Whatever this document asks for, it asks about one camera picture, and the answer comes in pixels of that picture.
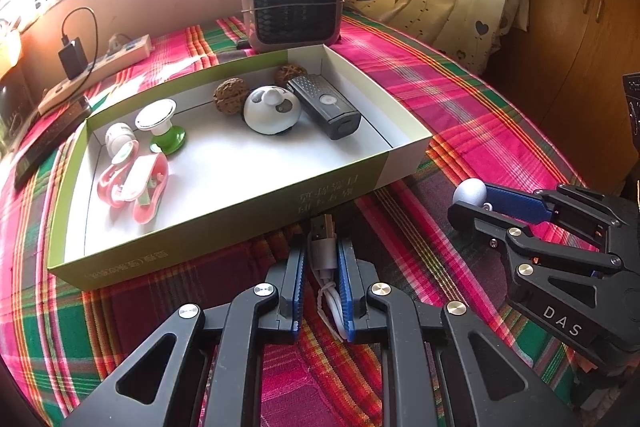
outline usb cable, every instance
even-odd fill
[[[335,270],[338,267],[338,253],[335,244],[334,221],[330,214],[311,219],[310,253],[311,270],[318,281],[318,315],[331,331],[334,338],[342,342],[347,339],[342,319],[342,301],[335,287]],[[335,328],[322,309],[322,297],[334,318]]]

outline pink cable organizer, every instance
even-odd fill
[[[122,187],[122,199],[133,201],[133,219],[140,225],[151,221],[169,178],[169,163],[163,153],[140,156],[133,163]]]
[[[169,163],[163,153],[136,158],[137,140],[126,143],[98,179],[100,201],[113,208],[133,202],[133,219],[144,225],[156,215],[158,203],[169,178]]]
[[[122,208],[126,203],[122,199],[122,186],[127,178],[130,166],[138,155],[140,144],[131,140],[124,144],[111,160],[111,165],[98,179],[98,198],[113,208]]]

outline cabinet door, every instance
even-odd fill
[[[594,0],[529,2],[529,31],[501,38],[482,77],[540,124],[574,63]]]
[[[587,184],[610,192],[638,159],[622,75],[640,71],[640,0],[594,0],[580,51],[541,128]]]

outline blue gripper pad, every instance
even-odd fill
[[[300,334],[300,328],[302,325],[302,290],[303,290],[303,277],[305,276],[305,263],[306,254],[304,251],[300,252],[298,258],[298,271],[296,272],[296,286],[293,292],[293,321],[291,325],[291,331],[294,338],[298,338]]]
[[[351,284],[349,273],[347,272],[347,262],[344,256],[344,248],[340,240],[338,243],[338,291],[340,292],[340,302],[342,303],[342,321],[344,331],[347,333],[347,341],[353,342],[355,335],[355,325],[353,323],[353,296],[351,295]]]
[[[551,211],[542,201],[529,194],[487,185],[486,200],[492,204],[494,212],[515,217],[532,225],[551,221]]]

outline plaid bedsheet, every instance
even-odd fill
[[[193,26],[156,39],[151,57],[118,74],[117,90],[137,92],[245,56],[250,52],[235,49],[242,30],[240,21],[230,18],[210,29]],[[413,176],[332,211],[338,232],[348,231],[357,255],[413,298],[436,305],[451,299],[467,303],[567,401],[573,353],[504,304],[498,254],[453,231],[446,212],[454,188],[468,177],[533,190],[579,182],[574,171],[503,97],[429,47],[353,13],[345,14],[342,40],[332,47],[434,135]],[[41,121],[33,134],[47,123]],[[11,183],[0,192],[0,354],[52,425],[181,304],[218,305],[261,282],[300,229],[274,230],[189,263],[82,293],[50,275],[44,259],[68,146],[21,193],[15,194]],[[568,240],[551,226],[537,233]],[[379,353],[375,346],[336,343],[314,301],[307,283],[300,341],[267,349],[263,425],[381,425]]]

